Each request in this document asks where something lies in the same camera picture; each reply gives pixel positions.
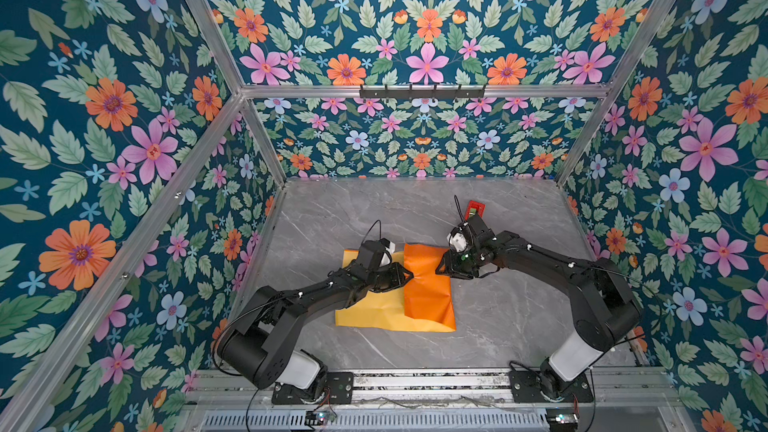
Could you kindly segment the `yellow orange wrapping paper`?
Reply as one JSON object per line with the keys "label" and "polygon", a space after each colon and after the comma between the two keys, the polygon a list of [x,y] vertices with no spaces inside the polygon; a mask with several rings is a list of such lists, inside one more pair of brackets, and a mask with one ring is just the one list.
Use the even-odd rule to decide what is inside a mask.
{"label": "yellow orange wrapping paper", "polygon": [[451,280],[436,273],[444,248],[407,244],[393,254],[414,274],[404,287],[369,293],[355,305],[335,312],[335,325],[394,332],[452,333],[457,329]]}

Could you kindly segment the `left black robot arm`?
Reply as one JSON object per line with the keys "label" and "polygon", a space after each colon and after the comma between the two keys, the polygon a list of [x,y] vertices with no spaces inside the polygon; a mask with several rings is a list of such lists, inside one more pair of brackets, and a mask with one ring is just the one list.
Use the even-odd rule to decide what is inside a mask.
{"label": "left black robot arm", "polygon": [[292,290],[259,288],[216,340],[216,356],[260,390],[278,383],[318,395],[327,382],[327,367],[296,348],[303,328],[370,293],[407,285],[414,274],[394,260],[394,251],[385,238],[365,240],[356,258],[319,282]]}

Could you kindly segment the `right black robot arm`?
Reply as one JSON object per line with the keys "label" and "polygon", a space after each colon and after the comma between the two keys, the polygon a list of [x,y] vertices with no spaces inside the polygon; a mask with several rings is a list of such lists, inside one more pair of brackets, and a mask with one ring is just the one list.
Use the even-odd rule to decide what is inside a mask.
{"label": "right black robot arm", "polygon": [[608,259],[576,259],[538,246],[517,233],[495,233],[474,215],[447,236],[438,275],[480,279],[489,264],[542,281],[569,300],[574,331],[538,371],[541,393],[561,399],[577,379],[640,323],[643,309],[628,278]]}

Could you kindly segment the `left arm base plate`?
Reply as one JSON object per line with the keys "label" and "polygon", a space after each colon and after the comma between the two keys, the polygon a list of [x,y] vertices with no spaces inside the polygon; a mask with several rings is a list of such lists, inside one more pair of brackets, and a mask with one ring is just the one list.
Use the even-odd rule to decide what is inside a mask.
{"label": "left arm base plate", "polygon": [[352,372],[321,371],[306,389],[277,383],[272,393],[273,405],[348,405],[352,402],[355,375]]}

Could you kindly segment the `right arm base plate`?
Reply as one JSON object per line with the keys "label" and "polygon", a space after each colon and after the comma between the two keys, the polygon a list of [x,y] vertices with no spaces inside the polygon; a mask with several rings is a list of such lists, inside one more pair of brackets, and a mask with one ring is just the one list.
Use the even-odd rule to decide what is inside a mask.
{"label": "right arm base plate", "polygon": [[554,372],[511,370],[508,378],[516,403],[594,402],[594,393],[587,373],[580,374],[572,381],[563,381]]}

